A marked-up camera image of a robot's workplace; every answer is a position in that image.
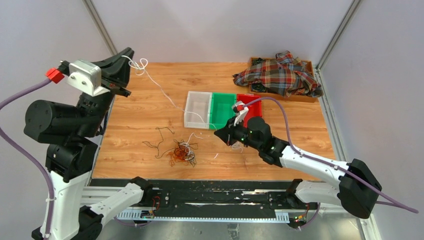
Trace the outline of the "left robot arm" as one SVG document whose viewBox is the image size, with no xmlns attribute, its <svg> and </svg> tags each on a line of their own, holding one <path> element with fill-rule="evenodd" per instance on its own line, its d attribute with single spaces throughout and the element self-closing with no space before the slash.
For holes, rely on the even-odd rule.
<svg viewBox="0 0 424 240">
<path fill-rule="evenodd" d="M 152 184 L 135 177 L 108 198 L 81 205 L 98 150 L 91 139 L 100 133 L 115 96 L 130 95 L 127 85 L 133 56 L 134 51 L 127 47 L 100 61 L 62 61 L 47 72 L 47 78 L 54 83 L 66 79 L 80 90 L 77 104 L 36 100 L 26 110 L 24 133 L 48 144 L 45 166 L 52 186 L 44 222 L 32 231 L 33 239 L 94 240 L 126 208 L 152 203 Z"/>
</svg>

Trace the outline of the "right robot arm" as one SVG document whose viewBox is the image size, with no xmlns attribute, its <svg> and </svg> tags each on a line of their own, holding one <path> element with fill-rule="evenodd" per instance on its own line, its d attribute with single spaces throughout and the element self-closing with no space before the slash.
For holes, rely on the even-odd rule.
<svg viewBox="0 0 424 240">
<path fill-rule="evenodd" d="M 247 126 L 230 118 L 214 135 L 231 146 L 237 142 L 251 147 L 269 165 L 294 169 L 318 178 L 319 182 L 295 180 L 293 190 L 285 196 L 294 209 L 304 203 L 324 203 L 343 207 L 351 215 L 370 217 L 382 186 L 365 162 L 331 160 L 326 157 L 294 150 L 286 140 L 273 136 L 270 126 L 261 117 L 253 117 Z"/>
</svg>

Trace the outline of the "green plastic bin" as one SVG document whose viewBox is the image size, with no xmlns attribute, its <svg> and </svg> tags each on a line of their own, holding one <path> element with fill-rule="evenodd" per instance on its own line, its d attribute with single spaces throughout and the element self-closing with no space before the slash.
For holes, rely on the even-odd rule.
<svg viewBox="0 0 424 240">
<path fill-rule="evenodd" d="M 237 96 L 234 93 L 213 92 L 210 105 L 209 129 L 223 128 L 235 112 L 232 106 L 236 103 Z"/>
</svg>

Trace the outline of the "white plastic bin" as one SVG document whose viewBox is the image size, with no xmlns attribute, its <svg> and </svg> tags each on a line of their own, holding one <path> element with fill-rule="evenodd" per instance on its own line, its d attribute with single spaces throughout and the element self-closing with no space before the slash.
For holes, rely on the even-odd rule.
<svg viewBox="0 0 424 240">
<path fill-rule="evenodd" d="M 210 128 L 211 92 L 189 91 L 184 109 L 184 127 L 193 129 Z"/>
</svg>

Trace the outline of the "red plastic bin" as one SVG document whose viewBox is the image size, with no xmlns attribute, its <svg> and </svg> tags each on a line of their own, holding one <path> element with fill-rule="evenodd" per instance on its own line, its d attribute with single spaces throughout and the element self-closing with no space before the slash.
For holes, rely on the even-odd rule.
<svg viewBox="0 0 424 240">
<path fill-rule="evenodd" d="M 256 99 L 259 99 L 259 95 L 255 94 L 237 94 L 236 100 L 239 102 L 243 102 L 244 104 L 248 104 Z M 243 120 L 243 126 L 246 128 L 248 126 L 249 119 L 253 117 L 262 117 L 263 111 L 262 111 L 262 102 L 258 101 L 253 103 L 252 105 L 248 106 L 248 113 L 245 116 Z"/>
</svg>

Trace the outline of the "plaid flannel shirt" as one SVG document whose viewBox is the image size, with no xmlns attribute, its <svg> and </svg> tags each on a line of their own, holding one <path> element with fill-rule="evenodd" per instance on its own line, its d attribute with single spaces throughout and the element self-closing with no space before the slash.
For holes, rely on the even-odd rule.
<svg viewBox="0 0 424 240">
<path fill-rule="evenodd" d="M 319 98 L 323 95 L 321 84 L 307 71 L 306 65 L 288 50 L 276 53 L 272 59 L 253 63 L 232 77 L 236 86 L 261 84 L 283 97 L 298 95 Z"/>
</svg>

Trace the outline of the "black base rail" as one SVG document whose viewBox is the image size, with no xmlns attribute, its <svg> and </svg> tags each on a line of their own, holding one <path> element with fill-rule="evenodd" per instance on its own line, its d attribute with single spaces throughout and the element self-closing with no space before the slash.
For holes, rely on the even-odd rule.
<svg viewBox="0 0 424 240">
<path fill-rule="evenodd" d="M 318 212 L 317 203 L 294 198 L 289 181 L 151 180 L 141 203 L 126 207 L 118 221 L 139 226 L 159 221 L 273 223 L 298 228 Z"/>
</svg>

